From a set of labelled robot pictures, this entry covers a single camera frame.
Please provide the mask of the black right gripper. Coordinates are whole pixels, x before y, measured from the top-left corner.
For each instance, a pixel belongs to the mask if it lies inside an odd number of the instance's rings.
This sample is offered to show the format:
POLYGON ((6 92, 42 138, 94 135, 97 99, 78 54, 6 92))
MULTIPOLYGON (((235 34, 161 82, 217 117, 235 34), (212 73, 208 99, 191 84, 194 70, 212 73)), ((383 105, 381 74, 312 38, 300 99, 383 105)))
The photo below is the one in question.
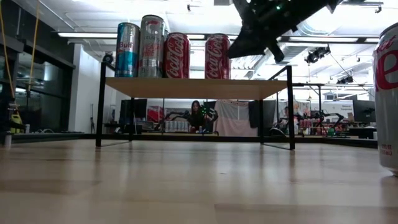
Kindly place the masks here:
POLYGON ((288 31, 296 31, 299 19, 292 14, 263 14, 254 16, 243 24, 238 37, 228 49, 229 57, 263 55, 269 49, 276 62, 285 55, 278 46, 277 38, 288 31))

